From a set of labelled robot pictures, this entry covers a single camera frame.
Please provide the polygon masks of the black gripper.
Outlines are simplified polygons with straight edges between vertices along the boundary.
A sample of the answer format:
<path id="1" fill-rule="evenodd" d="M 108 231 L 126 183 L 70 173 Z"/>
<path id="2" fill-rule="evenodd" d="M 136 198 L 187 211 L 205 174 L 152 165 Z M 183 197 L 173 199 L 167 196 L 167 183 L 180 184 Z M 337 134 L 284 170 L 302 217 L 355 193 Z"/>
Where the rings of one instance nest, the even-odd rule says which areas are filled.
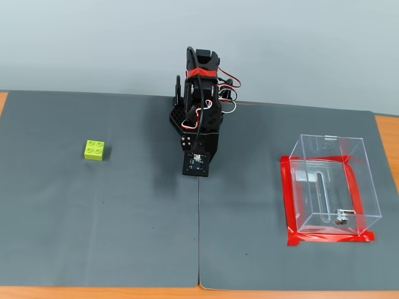
<path id="1" fill-rule="evenodd" d="M 183 151 L 203 150 L 209 152 L 208 169 L 213 166 L 213 161 L 217 155 L 219 133 L 200 133 L 194 132 L 193 134 L 185 134 L 180 137 L 180 144 Z"/>

